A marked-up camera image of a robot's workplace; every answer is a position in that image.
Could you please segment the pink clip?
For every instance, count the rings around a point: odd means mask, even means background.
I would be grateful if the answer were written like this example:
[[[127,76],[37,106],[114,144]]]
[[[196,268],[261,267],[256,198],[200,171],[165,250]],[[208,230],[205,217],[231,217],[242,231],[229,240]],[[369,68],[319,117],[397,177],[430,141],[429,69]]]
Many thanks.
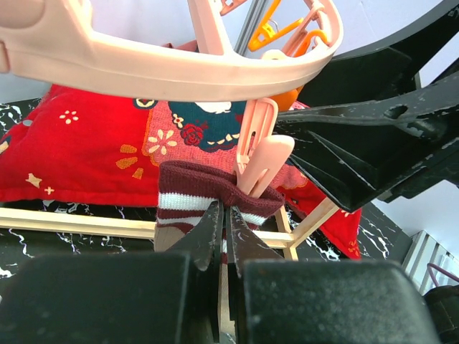
[[[238,189],[253,198],[262,196],[293,152],[292,137],[273,134],[277,116],[278,104],[270,98],[246,103],[234,171]]]

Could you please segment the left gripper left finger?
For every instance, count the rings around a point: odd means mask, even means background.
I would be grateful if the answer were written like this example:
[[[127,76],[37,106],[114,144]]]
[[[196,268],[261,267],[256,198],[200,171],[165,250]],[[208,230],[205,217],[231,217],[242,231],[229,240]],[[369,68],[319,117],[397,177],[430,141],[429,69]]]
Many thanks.
[[[223,217],[222,203],[213,201],[199,223],[168,249],[188,257],[180,297],[182,343],[219,341]]]

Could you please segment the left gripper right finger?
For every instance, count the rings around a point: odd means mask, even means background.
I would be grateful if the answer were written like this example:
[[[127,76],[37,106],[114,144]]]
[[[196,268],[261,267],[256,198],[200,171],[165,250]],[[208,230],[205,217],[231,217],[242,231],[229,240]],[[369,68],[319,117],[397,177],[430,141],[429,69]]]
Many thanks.
[[[246,261],[283,259],[271,249],[242,218],[236,206],[225,209],[227,238],[227,269],[230,319],[237,321],[244,313],[243,270]]]

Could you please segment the pink round clip hanger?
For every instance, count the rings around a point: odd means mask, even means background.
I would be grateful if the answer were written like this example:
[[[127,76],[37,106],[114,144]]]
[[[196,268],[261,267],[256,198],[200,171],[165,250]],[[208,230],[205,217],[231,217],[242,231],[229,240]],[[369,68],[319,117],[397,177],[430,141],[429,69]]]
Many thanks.
[[[331,60],[344,30],[331,1],[309,1],[308,19],[329,39],[289,57],[236,53],[213,1],[188,3],[199,51],[133,42],[96,32],[89,1],[3,1],[1,71],[123,97],[183,102],[268,97],[310,82]]]

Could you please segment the beige sock maroon striped cuff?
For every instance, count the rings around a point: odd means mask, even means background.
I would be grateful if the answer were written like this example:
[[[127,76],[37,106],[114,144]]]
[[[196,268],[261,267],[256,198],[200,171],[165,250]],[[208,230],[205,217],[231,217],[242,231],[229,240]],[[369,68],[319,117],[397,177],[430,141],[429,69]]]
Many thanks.
[[[175,244],[200,222],[214,201],[236,206],[251,230],[284,205],[283,195],[272,187],[253,198],[238,189],[231,173],[186,161],[164,162],[159,166],[154,249],[162,252]]]

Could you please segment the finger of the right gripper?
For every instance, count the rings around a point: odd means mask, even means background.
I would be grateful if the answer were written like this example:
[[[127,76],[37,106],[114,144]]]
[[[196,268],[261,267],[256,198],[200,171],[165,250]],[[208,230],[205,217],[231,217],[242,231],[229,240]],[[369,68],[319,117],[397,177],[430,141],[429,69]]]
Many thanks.
[[[458,0],[441,1],[405,28],[336,55],[304,86],[310,107],[381,100],[415,89],[415,75],[458,33]]]
[[[291,163],[347,211],[458,182],[458,75],[385,100],[280,114]]]

